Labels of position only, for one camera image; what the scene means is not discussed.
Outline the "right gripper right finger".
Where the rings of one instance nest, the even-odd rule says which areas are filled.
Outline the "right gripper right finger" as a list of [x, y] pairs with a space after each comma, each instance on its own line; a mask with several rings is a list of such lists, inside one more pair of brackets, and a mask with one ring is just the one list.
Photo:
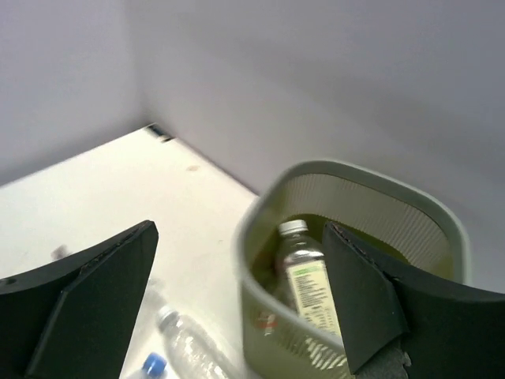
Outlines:
[[502, 294], [405, 264], [335, 223], [323, 248], [355, 377], [503, 377]]

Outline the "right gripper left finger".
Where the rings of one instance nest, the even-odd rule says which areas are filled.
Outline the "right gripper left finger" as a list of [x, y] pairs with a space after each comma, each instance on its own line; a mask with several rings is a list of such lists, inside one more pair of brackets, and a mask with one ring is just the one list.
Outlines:
[[3, 378], [117, 378], [159, 240], [145, 220], [1, 280]]

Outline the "blue label water bottle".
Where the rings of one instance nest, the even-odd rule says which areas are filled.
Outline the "blue label water bottle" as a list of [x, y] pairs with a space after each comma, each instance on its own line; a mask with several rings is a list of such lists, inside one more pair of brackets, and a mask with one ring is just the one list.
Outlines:
[[151, 353], [139, 370], [131, 373], [125, 379], [161, 379], [166, 376], [166, 359], [156, 353]]

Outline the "clear ribbed bottle white cap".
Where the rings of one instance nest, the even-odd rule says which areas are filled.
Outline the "clear ribbed bottle white cap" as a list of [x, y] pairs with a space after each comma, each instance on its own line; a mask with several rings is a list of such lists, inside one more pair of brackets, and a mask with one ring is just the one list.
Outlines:
[[162, 306], [156, 324], [167, 359], [180, 378], [239, 378], [240, 373], [215, 341], [193, 318]]

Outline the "square frosted bottle white cap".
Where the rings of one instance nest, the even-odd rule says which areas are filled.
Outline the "square frosted bottle white cap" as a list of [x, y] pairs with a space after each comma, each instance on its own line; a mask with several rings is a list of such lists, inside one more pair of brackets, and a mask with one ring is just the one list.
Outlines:
[[275, 255], [275, 273], [282, 302], [316, 328], [340, 336], [322, 247], [309, 236], [304, 220], [286, 221], [278, 231], [281, 242]]

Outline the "clear bottle red cap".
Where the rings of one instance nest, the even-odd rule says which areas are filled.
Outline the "clear bottle red cap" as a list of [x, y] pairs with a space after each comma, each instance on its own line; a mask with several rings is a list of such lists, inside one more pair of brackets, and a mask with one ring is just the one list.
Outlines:
[[278, 325], [278, 317], [269, 310], [261, 310], [256, 315], [255, 327], [263, 336], [271, 336]]

